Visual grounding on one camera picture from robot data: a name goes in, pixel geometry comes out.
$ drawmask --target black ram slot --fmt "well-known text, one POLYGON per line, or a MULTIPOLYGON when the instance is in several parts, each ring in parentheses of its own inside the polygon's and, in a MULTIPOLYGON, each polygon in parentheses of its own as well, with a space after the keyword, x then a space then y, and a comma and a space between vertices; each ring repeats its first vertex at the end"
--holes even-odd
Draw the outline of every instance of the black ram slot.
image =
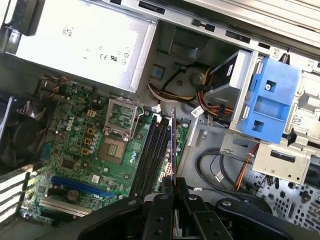
POLYGON ((150 161, 150 156, 152 154, 152 145, 153 145, 153 139, 155 136, 157 136, 159 133, 159 127, 156 126, 156 124, 154 125, 154 127, 151 130, 151 133, 149 135, 149 138, 146 141, 145 144, 145 151, 142 151, 142 159, 140 159, 139 161, 139 166, 141 163, 141 168, 139 168, 139 173, 137 172, 135 175, 137 176, 138 174, 138 179, 136 182, 136 188, 135 188, 135 193, 134 196, 137 198, 140 198, 139 193, 141 192, 143 186, 144 186, 144 181, 145 181, 145 174, 147 171, 147 167, 148 167, 148 162, 150 161))
POLYGON ((157 173, 159 171, 160 163, 163 161, 165 151, 167 149, 167 144, 169 141, 168 125, 165 124, 161 127, 160 135, 154 144, 154 151, 149 162, 149 168, 147 170, 147 178, 144 182, 143 196, 146 196, 152 192, 152 187, 155 184, 157 173))
POLYGON ((141 158, 139 160, 139 164, 132 182, 132 186, 130 189, 130 196, 136 197, 138 195, 139 187, 142 184, 142 178, 145 171, 145 167, 148 161, 148 156, 151 151, 151 146, 154 137, 156 136, 157 126, 156 126, 156 119, 152 120, 150 124, 149 132, 145 140, 145 144, 142 150, 141 158))

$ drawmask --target green motherboard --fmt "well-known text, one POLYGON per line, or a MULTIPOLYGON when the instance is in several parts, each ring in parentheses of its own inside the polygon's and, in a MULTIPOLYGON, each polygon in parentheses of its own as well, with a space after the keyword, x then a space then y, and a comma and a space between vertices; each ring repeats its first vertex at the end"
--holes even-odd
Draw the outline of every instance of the green motherboard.
MULTIPOLYGON (((19 210, 24 218, 42 223, 52 224, 52 216, 61 210, 48 208, 48 199, 67 203, 68 208, 81 207, 81 214, 69 212, 77 218, 84 216, 85 210, 96 211, 127 197, 156 116, 140 105, 117 104, 118 100, 71 86, 65 86, 64 94, 68 97, 55 108, 41 167, 30 174, 19 210), (116 130, 106 129, 107 122, 116 130), (119 129, 128 134, 119 134, 119 129)), ((188 122, 177 122, 178 162, 188 130, 188 122)), ((152 187, 154 193, 160 191, 162 177, 172 172, 169 139, 165 146, 152 187)))

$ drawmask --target barcode label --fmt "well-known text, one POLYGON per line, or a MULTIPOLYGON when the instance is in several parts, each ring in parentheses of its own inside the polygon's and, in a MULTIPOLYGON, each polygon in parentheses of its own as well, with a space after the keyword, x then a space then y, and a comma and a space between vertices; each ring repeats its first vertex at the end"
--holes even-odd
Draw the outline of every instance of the barcode label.
POLYGON ((229 66, 228 72, 226 73, 227 77, 230 76, 233 67, 234 67, 233 64, 229 66))
POLYGON ((208 126, 212 127, 214 124, 214 118, 210 115, 208 115, 208 126))
POLYGON ((65 27, 62 30, 62 35, 67 36, 67 37, 72 37, 73 34, 73 27, 65 27))
POLYGON ((192 112, 191 112, 191 114, 195 117, 195 118, 197 118, 197 117, 199 117, 201 114, 203 114, 205 111, 203 110, 203 108, 201 107, 201 106, 198 106, 197 108, 195 108, 192 112))
POLYGON ((152 112, 155 112, 155 113, 160 113, 161 112, 160 104, 158 104, 157 106, 153 106, 151 109, 152 109, 152 112))
POLYGON ((302 116, 294 115, 292 119, 292 123, 300 126, 302 122, 302 116))
POLYGON ((100 176, 98 175, 93 175, 92 176, 92 179, 91 179, 91 182, 93 182, 94 184, 97 184, 100 180, 100 176))

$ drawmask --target pcie slot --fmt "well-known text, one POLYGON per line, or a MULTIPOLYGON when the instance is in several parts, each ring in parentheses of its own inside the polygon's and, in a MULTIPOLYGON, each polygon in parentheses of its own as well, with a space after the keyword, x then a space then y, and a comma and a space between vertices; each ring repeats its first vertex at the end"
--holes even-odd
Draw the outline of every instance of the pcie slot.
POLYGON ((162 159, 162 153, 166 147, 166 139, 169 137, 168 121, 156 126, 152 121, 150 130, 142 151, 130 195, 143 199, 152 190, 156 175, 162 159))
POLYGON ((130 189, 130 196, 132 197, 137 197, 138 193, 139 193, 139 189, 141 184, 143 184, 142 182, 142 178, 144 175, 144 171, 146 170, 146 165, 147 162, 149 160, 149 153, 151 151, 151 146, 152 146, 152 141, 156 136, 156 132, 157 132, 157 126, 156 126, 156 119, 153 119, 150 127, 149 127, 149 131, 145 140, 145 144, 143 146, 142 149, 142 154, 141 154, 141 159, 139 160, 139 164, 132 182, 132 186, 130 189))
POLYGON ((160 163, 164 159, 164 152, 168 145, 169 132, 168 125, 163 125, 161 127, 160 134, 155 143, 155 149, 149 163, 150 168, 147 171, 148 175, 143 186, 143 195, 151 193, 152 187, 155 184, 160 163))
POLYGON ((64 201, 44 197, 40 200, 40 206, 51 210, 60 211, 66 214, 71 214, 78 217, 83 217, 92 212, 91 209, 87 209, 81 206, 73 205, 64 201))
POLYGON ((51 182, 56 185, 63 185, 67 188, 71 188, 73 190, 78 190, 81 192, 85 192, 88 194, 95 194, 104 197, 113 197, 113 194, 109 192, 105 192, 97 187, 93 187, 84 183, 76 182, 70 179, 65 179, 59 176, 53 176, 51 178, 51 182))

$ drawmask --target ce mark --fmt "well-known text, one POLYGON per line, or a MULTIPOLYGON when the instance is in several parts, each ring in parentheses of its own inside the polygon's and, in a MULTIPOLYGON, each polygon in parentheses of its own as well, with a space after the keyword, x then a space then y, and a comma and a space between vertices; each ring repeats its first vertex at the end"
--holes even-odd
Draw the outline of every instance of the ce mark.
POLYGON ((106 61, 108 59, 108 55, 100 54, 100 59, 106 61))

